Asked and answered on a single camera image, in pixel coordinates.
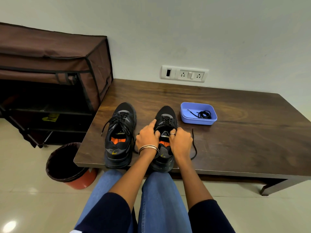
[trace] table leg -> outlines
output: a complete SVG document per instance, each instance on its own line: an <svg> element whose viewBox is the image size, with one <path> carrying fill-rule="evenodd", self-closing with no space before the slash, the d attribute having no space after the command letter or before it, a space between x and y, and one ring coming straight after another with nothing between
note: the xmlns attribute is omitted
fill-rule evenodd
<svg viewBox="0 0 311 233"><path fill-rule="evenodd" d="M287 179L287 180L279 182L278 184L265 185L261 189L260 194L262 196L268 196L268 195L273 194L279 190L283 190L285 188L288 188L290 186L296 185L296 184L304 182L304 181L305 180Z"/></svg>

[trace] white wall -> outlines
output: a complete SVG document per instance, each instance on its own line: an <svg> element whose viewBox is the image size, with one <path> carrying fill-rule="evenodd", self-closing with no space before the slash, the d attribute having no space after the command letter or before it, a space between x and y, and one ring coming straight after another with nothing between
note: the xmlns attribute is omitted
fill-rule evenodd
<svg viewBox="0 0 311 233"><path fill-rule="evenodd" d="M0 21L107 35L115 78L164 83L162 65L208 68L191 85L281 94L311 120L311 0L0 0Z"/></svg>

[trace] white tile floor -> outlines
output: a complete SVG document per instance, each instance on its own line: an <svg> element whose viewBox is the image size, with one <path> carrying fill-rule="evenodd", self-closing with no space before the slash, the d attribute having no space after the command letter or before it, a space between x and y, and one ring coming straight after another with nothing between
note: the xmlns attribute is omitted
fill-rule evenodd
<svg viewBox="0 0 311 233"><path fill-rule="evenodd" d="M12 221L16 222L14 233L72 230L97 181L74 190L49 179L45 164L56 148L32 148L17 129L0 119L0 232ZM175 183L186 203L182 181ZM269 197L258 195L261 185L205 182L205 186L237 233L310 232L311 181ZM141 191L134 206L136 213L140 197Z"/></svg>

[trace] silver bangle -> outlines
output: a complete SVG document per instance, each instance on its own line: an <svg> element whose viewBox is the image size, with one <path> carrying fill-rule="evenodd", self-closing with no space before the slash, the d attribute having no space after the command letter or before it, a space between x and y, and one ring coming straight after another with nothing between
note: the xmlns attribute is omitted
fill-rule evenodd
<svg viewBox="0 0 311 233"><path fill-rule="evenodd" d="M155 149L155 150L156 150L156 155L155 155L154 158L157 158L157 157L160 156L160 151L159 151L159 149L158 149L155 145L144 145L144 146L142 146L142 147L139 148L139 150L138 150L138 155L141 153L141 151L142 151L143 149L146 149L146 148L152 148L152 149Z"/></svg>

